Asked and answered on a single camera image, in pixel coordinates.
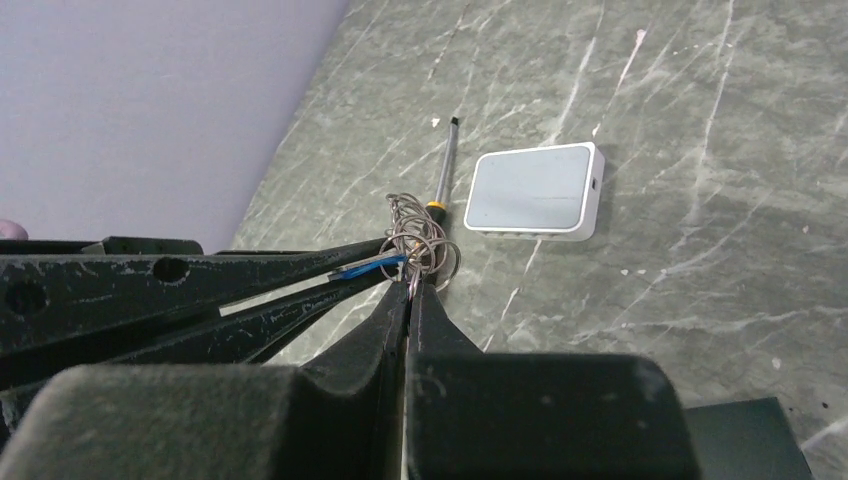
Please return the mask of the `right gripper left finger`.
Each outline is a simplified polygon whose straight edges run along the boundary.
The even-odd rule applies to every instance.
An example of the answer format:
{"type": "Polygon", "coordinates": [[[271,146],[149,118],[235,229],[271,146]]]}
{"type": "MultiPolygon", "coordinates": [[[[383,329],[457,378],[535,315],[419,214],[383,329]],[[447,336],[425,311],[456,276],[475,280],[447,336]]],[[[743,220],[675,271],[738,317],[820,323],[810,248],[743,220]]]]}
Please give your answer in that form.
{"type": "Polygon", "coordinates": [[[36,396],[5,479],[395,479],[408,293],[301,366],[78,366],[36,396]]]}

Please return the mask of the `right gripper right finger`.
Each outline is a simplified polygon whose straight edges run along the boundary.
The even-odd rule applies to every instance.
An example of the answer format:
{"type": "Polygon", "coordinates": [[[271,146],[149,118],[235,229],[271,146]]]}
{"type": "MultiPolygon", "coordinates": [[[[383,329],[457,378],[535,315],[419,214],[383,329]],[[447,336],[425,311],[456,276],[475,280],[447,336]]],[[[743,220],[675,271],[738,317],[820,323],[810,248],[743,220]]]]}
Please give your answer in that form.
{"type": "Polygon", "coordinates": [[[407,471],[413,479],[697,479],[678,396],[629,354],[485,353],[434,287],[412,300],[407,471]]]}

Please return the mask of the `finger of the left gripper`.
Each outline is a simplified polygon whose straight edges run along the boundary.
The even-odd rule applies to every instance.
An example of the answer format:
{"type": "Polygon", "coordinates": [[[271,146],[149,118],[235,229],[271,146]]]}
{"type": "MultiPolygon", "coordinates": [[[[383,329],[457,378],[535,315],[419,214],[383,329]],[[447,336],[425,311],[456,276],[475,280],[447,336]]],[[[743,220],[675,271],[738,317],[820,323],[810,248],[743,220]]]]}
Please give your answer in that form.
{"type": "Polygon", "coordinates": [[[4,240],[1,354],[235,303],[372,257],[382,244],[297,254],[95,254],[82,241],[4,240]]]}
{"type": "Polygon", "coordinates": [[[18,424],[57,373],[84,364],[263,363],[342,301],[385,281],[376,269],[233,314],[195,315],[98,332],[1,360],[1,422],[18,424]]]}

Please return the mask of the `blue key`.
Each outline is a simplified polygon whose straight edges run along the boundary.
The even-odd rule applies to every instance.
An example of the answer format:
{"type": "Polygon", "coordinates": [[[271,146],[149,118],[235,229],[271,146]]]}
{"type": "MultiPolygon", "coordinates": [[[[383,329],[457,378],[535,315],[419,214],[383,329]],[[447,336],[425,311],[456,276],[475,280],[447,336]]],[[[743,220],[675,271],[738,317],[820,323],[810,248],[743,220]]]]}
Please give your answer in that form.
{"type": "Polygon", "coordinates": [[[351,264],[339,267],[328,274],[330,281],[349,280],[377,269],[386,269],[398,266],[406,261],[407,257],[394,251],[380,253],[374,257],[355,261],[351,264]]]}

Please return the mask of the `bunch of steel keyrings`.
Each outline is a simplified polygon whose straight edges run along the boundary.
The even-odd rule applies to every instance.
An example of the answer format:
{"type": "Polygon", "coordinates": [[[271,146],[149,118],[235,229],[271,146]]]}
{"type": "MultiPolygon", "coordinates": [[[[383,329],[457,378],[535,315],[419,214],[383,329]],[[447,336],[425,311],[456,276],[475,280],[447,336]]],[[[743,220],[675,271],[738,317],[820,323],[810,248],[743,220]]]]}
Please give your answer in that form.
{"type": "Polygon", "coordinates": [[[393,249],[404,258],[395,281],[407,284],[409,299],[424,283],[437,292],[445,289],[462,262],[459,246],[447,237],[443,227],[447,205],[438,201],[424,204],[407,192],[389,193],[386,200],[391,226],[380,252],[393,249]]]}

